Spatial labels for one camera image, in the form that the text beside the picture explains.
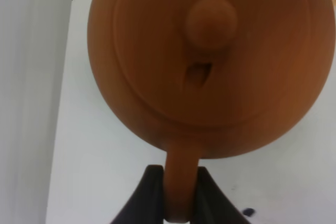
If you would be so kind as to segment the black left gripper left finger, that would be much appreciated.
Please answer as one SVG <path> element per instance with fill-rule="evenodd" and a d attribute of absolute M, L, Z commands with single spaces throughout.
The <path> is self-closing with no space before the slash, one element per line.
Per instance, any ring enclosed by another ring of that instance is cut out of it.
<path fill-rule="evenodd" d="M 111 223 L 163 223 L 163 173 L 161 165 L 147 166 L 136 190 Z"/>

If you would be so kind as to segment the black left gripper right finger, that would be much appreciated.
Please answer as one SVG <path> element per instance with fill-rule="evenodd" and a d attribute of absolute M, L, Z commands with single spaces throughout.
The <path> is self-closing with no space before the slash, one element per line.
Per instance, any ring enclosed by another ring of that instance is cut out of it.
<path fill-rule="evenodd" d="M 247 219 L 223 194 L 205 167 L 199 167 L 197 171 L 194 211 L 190 223 L 247 223 Z"/>

